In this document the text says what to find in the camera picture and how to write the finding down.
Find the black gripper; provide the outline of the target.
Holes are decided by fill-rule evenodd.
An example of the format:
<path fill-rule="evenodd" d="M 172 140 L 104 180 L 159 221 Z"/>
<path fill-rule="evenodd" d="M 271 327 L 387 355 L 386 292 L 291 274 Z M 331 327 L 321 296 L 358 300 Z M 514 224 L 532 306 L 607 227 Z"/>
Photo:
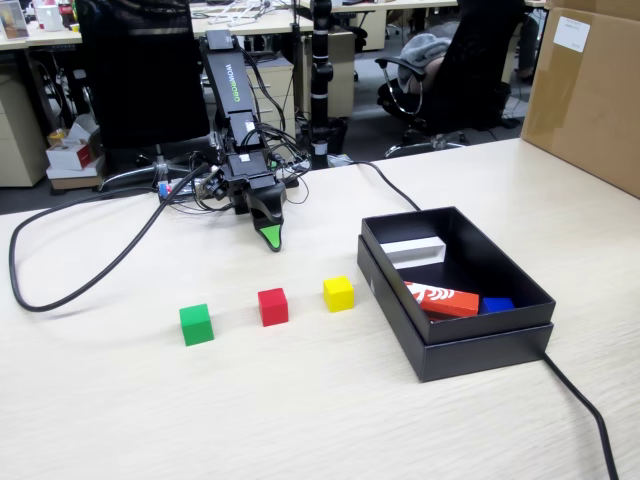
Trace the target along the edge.
<path fill-rule="evenodd" d="M 241 194 L 249 189 L 248 207 L 254 229 L 272 252 L 279 252 L 282 247 L 285 185 L 275 184 L 275 177 L 262 152 L 231 154 L 226 158 L 223 170 L 228 194 Z"/>

